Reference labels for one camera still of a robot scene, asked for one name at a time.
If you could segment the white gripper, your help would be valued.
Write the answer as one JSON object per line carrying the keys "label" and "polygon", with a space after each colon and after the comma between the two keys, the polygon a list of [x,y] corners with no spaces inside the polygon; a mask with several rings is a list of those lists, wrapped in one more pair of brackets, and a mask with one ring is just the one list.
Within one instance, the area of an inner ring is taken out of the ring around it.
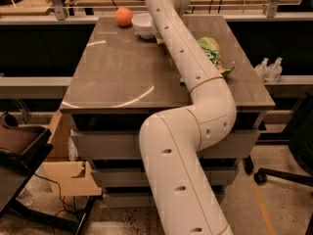
{"label": "white gripper", "polygon": [[158,45],[164,44],[164,40],[163,40],[159,30],[157,29],[157,26],[155,25],[154,21],[152,21],[152,32],[153,32],[154,36],[156,37],[156,43]]}

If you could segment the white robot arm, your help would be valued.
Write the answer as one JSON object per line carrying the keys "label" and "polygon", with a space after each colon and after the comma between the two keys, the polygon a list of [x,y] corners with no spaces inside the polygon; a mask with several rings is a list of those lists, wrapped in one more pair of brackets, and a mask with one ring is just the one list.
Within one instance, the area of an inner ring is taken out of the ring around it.
{"label": "white robot arm", "polygon": [[189,106],[148,117],[140,152],[166,235],[233,235],[197,152],[231,131],[237,109],[225,79],[182,22],[190,0],[145,0],[183,78]]}

